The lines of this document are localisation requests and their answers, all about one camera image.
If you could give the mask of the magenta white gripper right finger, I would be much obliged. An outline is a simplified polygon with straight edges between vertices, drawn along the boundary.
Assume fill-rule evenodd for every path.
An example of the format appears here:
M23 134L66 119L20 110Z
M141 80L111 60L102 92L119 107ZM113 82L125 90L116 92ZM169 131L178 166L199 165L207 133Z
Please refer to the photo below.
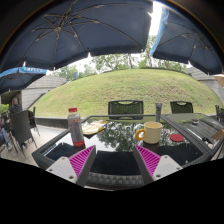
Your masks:
M170 156L160 156L139 145L133 149L133 155L145 185L182 169Z

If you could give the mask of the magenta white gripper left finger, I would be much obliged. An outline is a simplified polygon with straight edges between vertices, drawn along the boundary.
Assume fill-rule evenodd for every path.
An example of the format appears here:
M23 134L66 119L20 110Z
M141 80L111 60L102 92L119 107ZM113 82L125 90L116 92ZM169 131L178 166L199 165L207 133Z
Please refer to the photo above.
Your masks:
M60 157L46 171L84 187L95 157L96 146L93 145L70 157Z

